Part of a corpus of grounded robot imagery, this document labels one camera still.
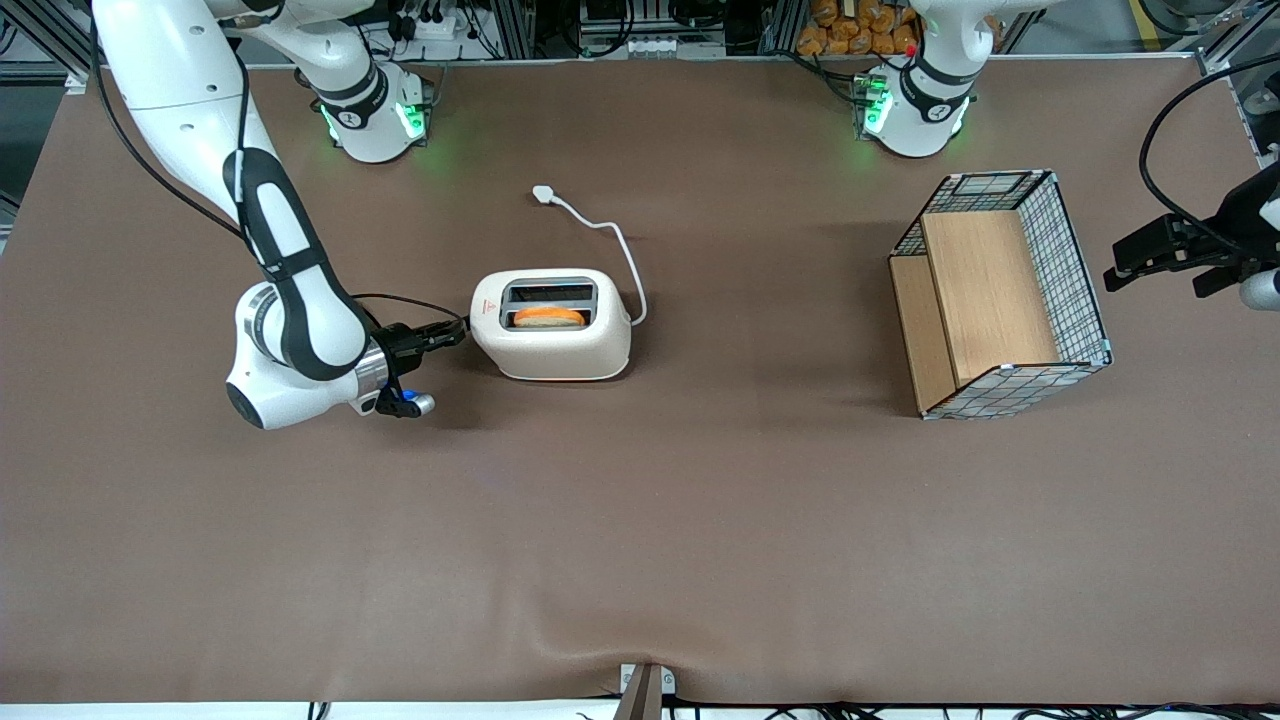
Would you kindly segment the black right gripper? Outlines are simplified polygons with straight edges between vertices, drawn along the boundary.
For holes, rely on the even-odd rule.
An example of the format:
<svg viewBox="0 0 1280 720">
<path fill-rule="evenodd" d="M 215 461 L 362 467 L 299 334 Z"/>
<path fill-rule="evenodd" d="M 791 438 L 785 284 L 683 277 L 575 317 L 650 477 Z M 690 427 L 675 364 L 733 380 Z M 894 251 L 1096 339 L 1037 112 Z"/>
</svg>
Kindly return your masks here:
<svg viewBox="0 0 1280 720">
<path fill-rule="evenodd" d="M 421 356 L 440 348 L 461 345 L 468 333 L 466 320 L 435 322 L 420 331 L 403 323 L 390 323 L 375 329 L 375 342 L 387 361 L 388 375 L 399 378 L 421 365 Z"/>
</svg>

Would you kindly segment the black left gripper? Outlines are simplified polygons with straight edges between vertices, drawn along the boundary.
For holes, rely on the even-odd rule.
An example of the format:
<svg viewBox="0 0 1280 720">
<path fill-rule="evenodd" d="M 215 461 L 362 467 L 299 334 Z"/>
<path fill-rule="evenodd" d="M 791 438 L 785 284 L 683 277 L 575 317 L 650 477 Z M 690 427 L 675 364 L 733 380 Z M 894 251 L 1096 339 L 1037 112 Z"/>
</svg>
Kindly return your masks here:
<svg viewBox="0 0 1280 720">
<path fill-rule="evenodd" d="M 1279 164 L 1272 163 L 1225 193 L 1215 213 L 1215 229 L 1244 249 L 1249 258 L 1277 261 L 1279 231 L 1265 215 L 1277 200 Z M 1114 266 L 1103 274 L 1107 292 L 1117 292 L 1137 279 L 1161 272 L 1184 272 L 1222 260 L 1222 246 L 1202 231 L 1166 214 L 1112 245 Z M 1207 299 L 1240 284 L 1249 263 L 1211 266 L 1193 278 L 1197 299 Z"/>
</svg>

